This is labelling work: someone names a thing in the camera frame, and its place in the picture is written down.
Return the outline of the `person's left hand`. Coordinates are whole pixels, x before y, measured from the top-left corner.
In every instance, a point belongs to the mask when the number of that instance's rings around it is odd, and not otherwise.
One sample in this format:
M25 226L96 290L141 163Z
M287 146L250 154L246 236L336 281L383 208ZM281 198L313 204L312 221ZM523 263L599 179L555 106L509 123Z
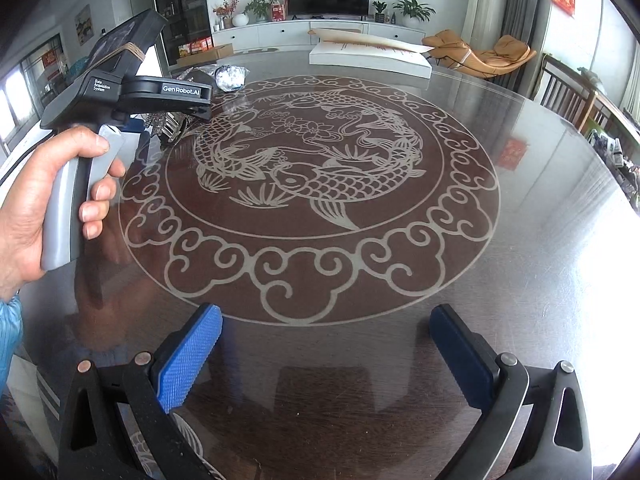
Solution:
M1 206L1 300L43 277L42 226L58 170L75 157L106 154L107 140L85 127L67 129L35 149Z

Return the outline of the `blue sleeve forearm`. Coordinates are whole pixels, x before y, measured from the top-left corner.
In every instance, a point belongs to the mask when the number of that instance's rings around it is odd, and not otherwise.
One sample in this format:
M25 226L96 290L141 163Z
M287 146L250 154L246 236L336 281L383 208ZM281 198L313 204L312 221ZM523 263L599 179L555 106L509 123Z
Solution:
M0 307L0 390L8 380L12 356L23 337L22 303L15 294Z

